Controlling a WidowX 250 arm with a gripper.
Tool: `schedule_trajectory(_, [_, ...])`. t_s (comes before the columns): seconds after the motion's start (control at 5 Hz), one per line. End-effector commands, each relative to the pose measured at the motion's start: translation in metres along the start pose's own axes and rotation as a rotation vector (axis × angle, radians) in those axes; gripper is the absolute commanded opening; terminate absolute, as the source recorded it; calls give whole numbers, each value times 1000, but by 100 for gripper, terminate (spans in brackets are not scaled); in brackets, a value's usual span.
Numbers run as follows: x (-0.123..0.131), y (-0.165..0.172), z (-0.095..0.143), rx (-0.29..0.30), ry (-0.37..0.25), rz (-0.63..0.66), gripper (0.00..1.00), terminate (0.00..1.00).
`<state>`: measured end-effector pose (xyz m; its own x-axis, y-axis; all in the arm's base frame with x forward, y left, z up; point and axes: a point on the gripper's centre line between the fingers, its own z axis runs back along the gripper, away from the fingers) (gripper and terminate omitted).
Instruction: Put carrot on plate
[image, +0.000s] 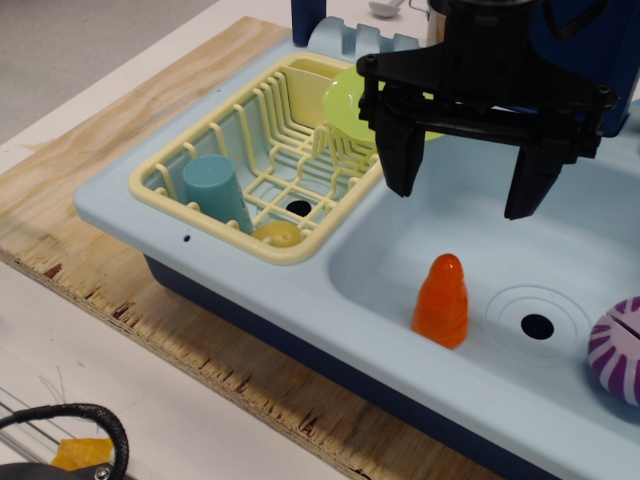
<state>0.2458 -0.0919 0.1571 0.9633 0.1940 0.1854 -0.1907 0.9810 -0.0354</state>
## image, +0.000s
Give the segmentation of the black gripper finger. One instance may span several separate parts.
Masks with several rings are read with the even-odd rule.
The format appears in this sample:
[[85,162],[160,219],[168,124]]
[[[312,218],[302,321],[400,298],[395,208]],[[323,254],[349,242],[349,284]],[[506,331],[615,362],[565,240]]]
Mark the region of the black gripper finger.
[[395,117],[382,117],[376,124],[376,146],[387,186],[401,197],[411,195],[421,166],[425,130]]
[[504,216],[509,220],[535,213],[567,163],[570,148],[558,142],[525,145],[519,149]]

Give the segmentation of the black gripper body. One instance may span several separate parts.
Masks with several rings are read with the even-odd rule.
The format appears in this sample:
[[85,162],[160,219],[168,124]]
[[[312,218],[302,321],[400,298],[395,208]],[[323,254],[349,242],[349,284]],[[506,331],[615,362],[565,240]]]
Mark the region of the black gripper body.
[[360,58],[360,117],[375,142],[377,121],[395,117],[425,133],[521,147],[558,142],[572,156],[594,157],[618,96],[536,52],[529,30],[537,6],[447,1],[442,43]]

